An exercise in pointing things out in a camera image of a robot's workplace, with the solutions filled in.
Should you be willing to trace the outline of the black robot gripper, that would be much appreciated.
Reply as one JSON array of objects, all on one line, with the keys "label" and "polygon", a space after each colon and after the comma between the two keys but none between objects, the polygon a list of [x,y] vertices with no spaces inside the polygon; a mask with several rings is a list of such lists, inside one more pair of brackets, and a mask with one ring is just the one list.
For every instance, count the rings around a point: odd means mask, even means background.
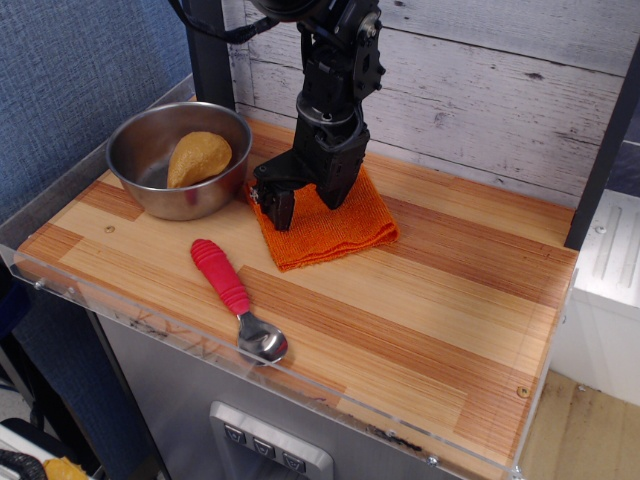
[{"label": "black robot gripper", "polygon": [[276,231],[290,229],[294,192],[313,185],[329,209],[339,208],[354,186],[370,135],[363,114],[343,123],[300,117],[293,146],[254,169],[256,202]]}]

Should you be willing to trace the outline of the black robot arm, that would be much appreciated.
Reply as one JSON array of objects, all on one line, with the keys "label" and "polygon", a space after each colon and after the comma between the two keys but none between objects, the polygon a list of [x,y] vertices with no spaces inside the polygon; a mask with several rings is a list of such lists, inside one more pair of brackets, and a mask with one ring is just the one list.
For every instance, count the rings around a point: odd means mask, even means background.
[{"label": "black robot arm", "polygon": [[293,146],[254,170],[254,198],[278,231],[289,229],[297,190],[313,185],[331,210],[355,184],[370,133],[363,100],[386,70],[376,1],[258,1],[256,8],[301,34],[304,82]]}]

